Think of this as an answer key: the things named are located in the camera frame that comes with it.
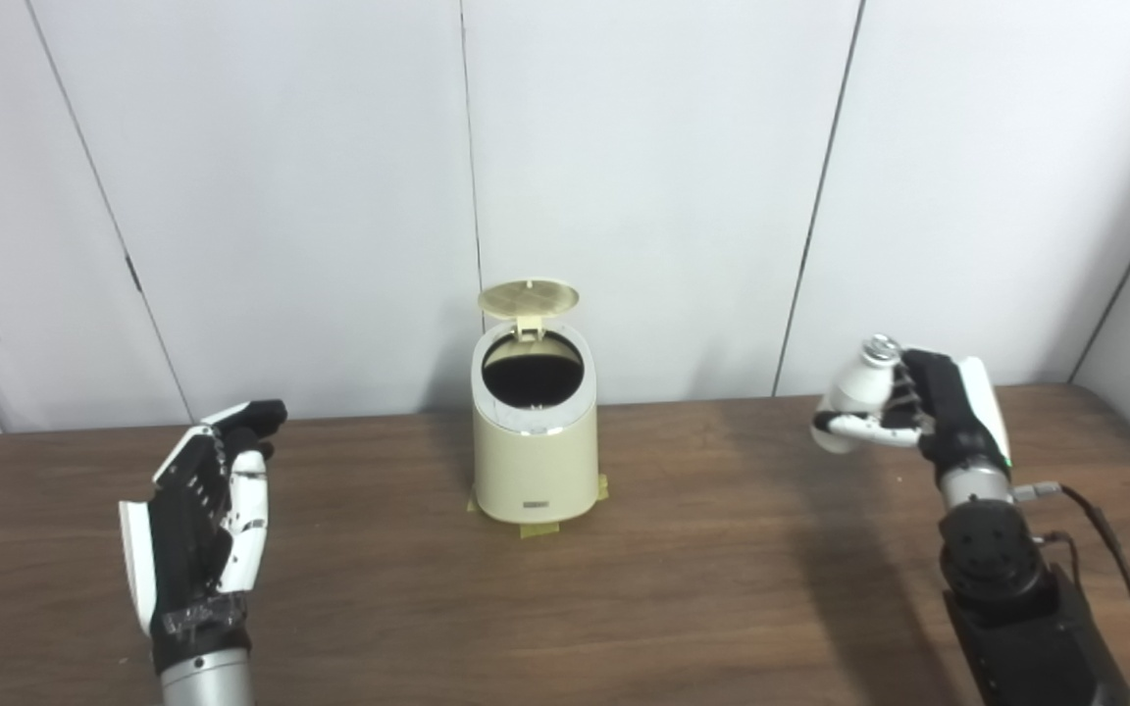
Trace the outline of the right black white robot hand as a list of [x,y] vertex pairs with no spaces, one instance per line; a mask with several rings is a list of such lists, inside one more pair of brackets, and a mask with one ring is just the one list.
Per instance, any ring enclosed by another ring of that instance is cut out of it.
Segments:
[[981,359],[923,348],[860,354],[812,413],[812,438],[847,453],[861,443],[915,448],[938,477],[981,467],[1010,476],[1007,430]]

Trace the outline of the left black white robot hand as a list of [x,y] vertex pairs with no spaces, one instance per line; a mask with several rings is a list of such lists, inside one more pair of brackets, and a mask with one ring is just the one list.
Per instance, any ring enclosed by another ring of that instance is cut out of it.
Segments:
[[151,499],[118,505],[130,598],[157,672],[250,647],[246,599],[268,544],[271,437],[287,417],[281,399],[207,416],[160,462]]

